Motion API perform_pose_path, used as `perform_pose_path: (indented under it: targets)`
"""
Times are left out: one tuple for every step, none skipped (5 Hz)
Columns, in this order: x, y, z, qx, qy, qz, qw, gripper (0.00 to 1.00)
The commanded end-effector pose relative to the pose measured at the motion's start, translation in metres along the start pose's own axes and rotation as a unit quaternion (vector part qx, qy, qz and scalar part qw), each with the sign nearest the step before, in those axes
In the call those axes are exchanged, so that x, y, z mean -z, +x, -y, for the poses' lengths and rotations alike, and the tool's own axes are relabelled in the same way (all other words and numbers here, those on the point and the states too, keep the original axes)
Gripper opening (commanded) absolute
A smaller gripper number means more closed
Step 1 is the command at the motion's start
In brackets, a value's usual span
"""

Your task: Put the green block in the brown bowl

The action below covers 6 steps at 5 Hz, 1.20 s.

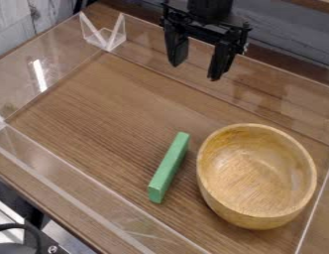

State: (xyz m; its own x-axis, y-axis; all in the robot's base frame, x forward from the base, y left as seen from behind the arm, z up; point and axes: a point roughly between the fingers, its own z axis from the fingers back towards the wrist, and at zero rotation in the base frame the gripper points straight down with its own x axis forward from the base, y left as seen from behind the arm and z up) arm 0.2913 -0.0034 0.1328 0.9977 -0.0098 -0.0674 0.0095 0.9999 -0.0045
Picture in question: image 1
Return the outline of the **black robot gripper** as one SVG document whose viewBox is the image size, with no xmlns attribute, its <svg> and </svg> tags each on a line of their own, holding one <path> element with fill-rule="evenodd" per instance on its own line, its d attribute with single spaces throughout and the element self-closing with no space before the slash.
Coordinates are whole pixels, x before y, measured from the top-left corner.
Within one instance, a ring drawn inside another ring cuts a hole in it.
<svg viewBox="0 0 329 254">
<path fill-rule="evenodd" d="M 233 13 L 234 0 L 163 0 L 161 26 L 167 59 L 178 66 L 189 56 L 189 38 L 215 45 L 207 78 L 221 79 L 235 54 L 247 49 L 249 22 Z"/>
</svg>

